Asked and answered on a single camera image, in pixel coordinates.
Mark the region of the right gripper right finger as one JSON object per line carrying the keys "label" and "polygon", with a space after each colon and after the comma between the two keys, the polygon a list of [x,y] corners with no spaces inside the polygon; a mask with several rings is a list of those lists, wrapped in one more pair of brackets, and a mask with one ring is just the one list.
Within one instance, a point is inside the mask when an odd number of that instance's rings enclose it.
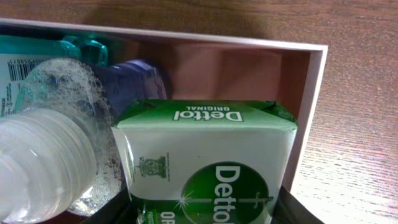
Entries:
{"label": "right gripper right finger", "polygon": [[272,224],[324,224],[308,211],[285,187],[281,187]]}

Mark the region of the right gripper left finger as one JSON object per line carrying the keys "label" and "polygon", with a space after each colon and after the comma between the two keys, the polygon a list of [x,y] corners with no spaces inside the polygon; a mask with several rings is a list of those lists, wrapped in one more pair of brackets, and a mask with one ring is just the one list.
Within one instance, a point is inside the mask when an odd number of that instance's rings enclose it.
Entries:
{"label": "right gripper left finger", "polygon": [[137,210],[125,187],[104,207],[80,224],[136,224]]}

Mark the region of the green soap box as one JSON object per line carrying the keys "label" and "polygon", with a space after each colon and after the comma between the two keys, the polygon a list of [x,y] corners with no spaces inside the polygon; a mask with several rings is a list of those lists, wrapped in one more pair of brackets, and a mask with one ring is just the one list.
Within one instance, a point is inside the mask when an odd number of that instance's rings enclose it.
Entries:
{"label": "green soap box", "polygon": [[270,223],[297,132],[274,101],[141,100],[112,125],[138,223]]}

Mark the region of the clear blue spray bottle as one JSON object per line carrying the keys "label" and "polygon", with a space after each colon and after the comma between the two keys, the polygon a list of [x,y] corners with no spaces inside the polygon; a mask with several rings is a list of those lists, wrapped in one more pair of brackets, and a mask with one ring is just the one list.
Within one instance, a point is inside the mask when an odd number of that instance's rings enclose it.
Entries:
{"label": "clear blue spray bottle", "polygon": [[111,125],[133,102],[168,96],[146,60],[103,67],[52,58],[22,82],[1,118],[1,221],[40,223],[68,211],[91,216],[124,186]]}

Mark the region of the teal mouthwash bottle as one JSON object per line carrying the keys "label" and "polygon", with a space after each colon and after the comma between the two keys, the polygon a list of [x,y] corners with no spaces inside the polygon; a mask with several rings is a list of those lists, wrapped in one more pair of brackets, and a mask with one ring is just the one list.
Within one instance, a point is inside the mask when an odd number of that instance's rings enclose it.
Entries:
{"label": "teal mouthwash bottle", "polygon": [[86,37],[66,35],[48,40],[1,36],[1,116],[12,114],[21,83],[41,62],[55,57],[78,58],[96,65],[108,63],[104,44]]}

